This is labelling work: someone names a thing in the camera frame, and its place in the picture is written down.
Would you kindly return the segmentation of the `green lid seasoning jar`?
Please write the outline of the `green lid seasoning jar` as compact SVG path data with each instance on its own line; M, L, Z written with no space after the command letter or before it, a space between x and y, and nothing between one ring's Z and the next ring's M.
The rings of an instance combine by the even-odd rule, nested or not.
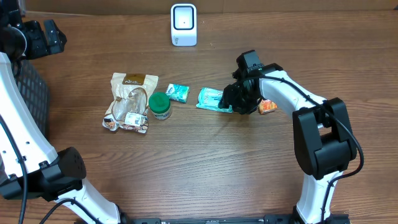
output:
M172 114L170 98L162 92L150 96L149 108L156 119L165 120Z

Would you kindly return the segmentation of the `beige brown snack pouch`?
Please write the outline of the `beige brown snack pouch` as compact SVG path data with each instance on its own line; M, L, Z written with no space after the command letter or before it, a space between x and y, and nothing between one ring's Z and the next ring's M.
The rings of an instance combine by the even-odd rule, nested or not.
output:
M110 131L119 129L145 134L149 127L149 98L159 78L143 73L114 73L111 79L113 101L105 112L102 125Z

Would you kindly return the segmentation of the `orange white snack packet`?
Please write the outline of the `orange white snack packet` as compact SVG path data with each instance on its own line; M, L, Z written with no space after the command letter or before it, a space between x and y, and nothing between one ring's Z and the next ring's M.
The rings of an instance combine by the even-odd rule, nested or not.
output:
M277 108L278 108L277 105L271 100L261 100L261 102L257 106L257 110L261 115L271 113L275 111Z

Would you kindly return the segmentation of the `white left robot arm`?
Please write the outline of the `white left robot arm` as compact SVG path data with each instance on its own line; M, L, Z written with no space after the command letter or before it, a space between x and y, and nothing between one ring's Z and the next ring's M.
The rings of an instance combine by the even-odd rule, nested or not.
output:
M63 52L67 38L53 20L23 21L17 1L1 2L1 195L42 198L87 223L129 223L89 182L74 147L47 140L49 89L31 61Z

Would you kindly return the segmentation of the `teal tissue packet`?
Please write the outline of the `teal tissue packet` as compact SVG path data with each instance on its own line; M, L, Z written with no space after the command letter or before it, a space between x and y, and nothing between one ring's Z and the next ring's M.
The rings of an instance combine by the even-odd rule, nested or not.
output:
M223 96L222 90L216 90L208 87L204 87L200 90L198 95L198 103L196 107L204 110L212 110L223 113L232 113L232 107L229 108L219 108L219 102Z

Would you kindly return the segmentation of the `small teal white packet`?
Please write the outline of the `small teal white packet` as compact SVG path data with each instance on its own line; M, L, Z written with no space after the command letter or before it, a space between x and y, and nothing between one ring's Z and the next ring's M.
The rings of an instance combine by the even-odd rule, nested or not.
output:
M167 87L165 94L171 100L178 101L181 103L186 103L189 92L190 92L189 86L170 83Z

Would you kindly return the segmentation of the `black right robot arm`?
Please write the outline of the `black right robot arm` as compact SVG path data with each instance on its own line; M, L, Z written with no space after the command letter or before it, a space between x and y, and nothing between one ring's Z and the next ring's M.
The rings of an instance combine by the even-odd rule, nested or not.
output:
M304 173L292 213L265 215L264 223L349 223L348 215L330 211L337 182L357 174L364 164L345 103L311 93L280 65L261 63L255 50L242 53L236 63L236 81L223 90L219 108L251 114L261 100L273 101L292 119L295 158Z

